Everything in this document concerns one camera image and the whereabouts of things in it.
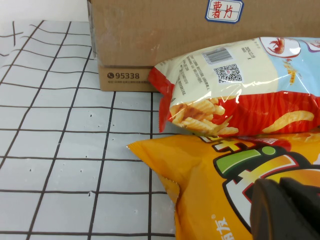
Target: white surface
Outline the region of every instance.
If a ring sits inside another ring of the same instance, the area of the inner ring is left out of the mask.
[[[90,226],[91,240],[172,240],[174,206],[126,147],[165,136],[151,121],[160,94],[100,91],[91,47],[79,46],[89,24],[66,34],[69,24],[43,22],[33,37],[44,43],[27,26],[0,63],[0,240],[26,239],[32,219],[31,240],[87,240]]]
[[[0,22],[88,21],[87,0],[0,0]]]

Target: plastic packaging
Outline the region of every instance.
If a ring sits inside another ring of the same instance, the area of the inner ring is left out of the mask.
[[[167,120],[208,136],[298,133],[320,125],[320,38],[260,37],[159,63],[149,81]]]
[[[249,240],[254,182],[292,178],[320,188],[320,133],[176,135],[128,146],[175,203],[177,240]]]

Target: white label sticker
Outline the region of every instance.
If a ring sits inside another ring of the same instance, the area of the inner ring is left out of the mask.
[[[244,3],[241,0],[209,0],[205,18],[210,22],[239,22]]]

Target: potato chip image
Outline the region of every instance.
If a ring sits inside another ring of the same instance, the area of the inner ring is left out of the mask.
[[[286,114],[279,117],[272,125],[263,129],[262,132],[272,133],[294,122],[303,121],[303,120],[312,121],[314,117],[315,115],[309,111],[300,110],[300,111],[287,112]]]

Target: barcode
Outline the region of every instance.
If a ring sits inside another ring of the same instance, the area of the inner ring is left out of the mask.
[[[218,48],[213,51],[204,52],[203,56],[206,62],[210,65],[233,59],[228,50],[224,47]]]

